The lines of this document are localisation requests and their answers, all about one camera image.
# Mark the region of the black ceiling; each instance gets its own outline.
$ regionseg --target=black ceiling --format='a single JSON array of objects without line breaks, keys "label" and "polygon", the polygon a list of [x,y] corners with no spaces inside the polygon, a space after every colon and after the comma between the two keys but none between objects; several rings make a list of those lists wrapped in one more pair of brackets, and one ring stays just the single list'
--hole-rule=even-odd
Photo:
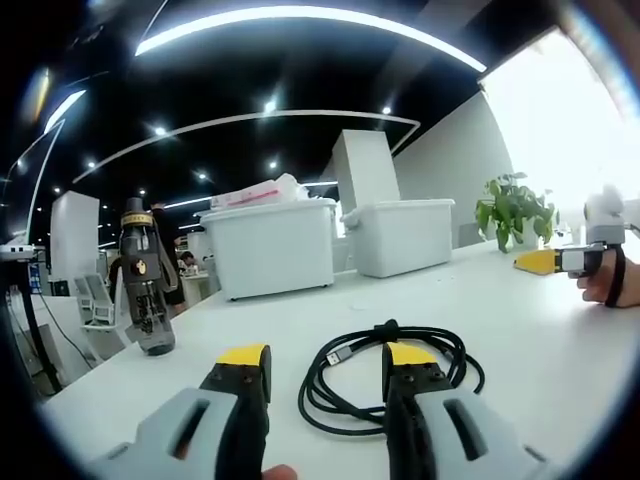
[{"label": "black ceiling", "polygon": [[[148,198],[173,201],[244,188],[282,172],[314,181],[342,129],[384,130],[394,145],[410,128],[345,117],[233,123],[134,150],[73,183],[86,172],[90,159],[100,161],[152,137],[154,126],[173,129],[260,112],[276,94],[279,109],[380,113],[391,104],[394,115],[421,122],[414,140],[478,91],[478,72],[425,45],[364,26],[333,22],[329,28],[326,21],[314,19],[228,25],[135,57],[135,48],[162,2],[89,3],[95,8],[80,33],[61,61],[49,65],[55,83],[40,123],[28,130],[29,135],[16,137],[21,143],[12,152],[17,158],[67,95],[87,90],[64,116],[38,193],[37,205],[43,211],[34,222],[32,240],[46,241],[54,185],[97,197],[109,207],[101,209],[101,223],[114,225],[113,231],[101,230],[101,241],[107,242],[115,233],[124,200],[140,188]],[[357,10],[426,30],[419,16],[427,4],[424,0],[169,0],[147,37],[217,12],[290,3]],[[458,8],[477,8],[488,0],[454,3]],[[537,3],[494,0],[461,30],[443,24],[432,31],[491,68],[551,24]],[[279,168],[271,171],[266,163],[274,157]],[[195,173],[201,171],[211,181],[200,181]],[[192,223],[192,213],[201,207],[172,211],[178,223]]]}]

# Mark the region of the usb connector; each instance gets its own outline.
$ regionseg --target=usb connector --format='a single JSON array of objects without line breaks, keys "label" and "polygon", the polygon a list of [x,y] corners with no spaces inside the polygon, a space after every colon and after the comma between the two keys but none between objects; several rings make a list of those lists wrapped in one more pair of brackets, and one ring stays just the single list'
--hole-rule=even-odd
[{"label": "usb connector", "polygon": [[353,352],[351,351],[351,347],[347,345],[346,347],[339,348],[338,350],[334,350],[329,355],[327,355],[327,362],[329,365],[334,366],[340,362],[344,362],[347,358],[351,357]]}]

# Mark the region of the plastic storage box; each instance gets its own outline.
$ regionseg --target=plastic storage box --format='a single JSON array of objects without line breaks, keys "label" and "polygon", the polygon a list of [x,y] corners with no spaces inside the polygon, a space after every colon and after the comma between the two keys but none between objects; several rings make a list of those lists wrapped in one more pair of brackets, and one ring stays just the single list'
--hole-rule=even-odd
[{"label": "plastic storage box", "polygon": [[453,205],[453,200],[381,202],[345,215],[358,272],[382,278],[448,262]]},{"label": "plastic storage box", "polygon": [[332,284],[334,208],[323,198],[205,215],[225,298]]}]

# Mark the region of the clear plastic bottle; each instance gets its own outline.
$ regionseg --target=clear plastic bottle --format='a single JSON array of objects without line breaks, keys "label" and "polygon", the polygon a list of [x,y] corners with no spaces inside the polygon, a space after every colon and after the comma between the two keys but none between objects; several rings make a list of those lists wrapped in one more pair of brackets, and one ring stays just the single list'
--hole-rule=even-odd
[{"label": "clear plastic bottle", "polygon": [[166,282],[161,245],[153,216],[143,210],[142,199],[127,200],[120,237],[122,274],[138,343],[152,356],[170,352],[176,343],[162,291]]}]

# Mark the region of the green leaves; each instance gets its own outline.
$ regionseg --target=green leaves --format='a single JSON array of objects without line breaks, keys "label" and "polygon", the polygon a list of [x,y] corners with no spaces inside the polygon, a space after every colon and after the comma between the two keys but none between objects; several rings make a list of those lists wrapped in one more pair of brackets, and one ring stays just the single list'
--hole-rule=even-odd
[{"label": "green leaves", "polygon": [[485,193],[493,200],[478,200],[476,203],[476,220],[486,235],[489,223],[496,224],[496,237],[500,251],[507,252],[507,243],[512,235],[515,242],[523,243],[525,220],[533,219],[533,229],[545,243],[553,235],[553,219],[559,222],[560,214],[553,203],[545,206],[546,195],[536,195],[525,185],[518,185],[517,180],[527,178],[524,172],[505,173],[485,183]]}]

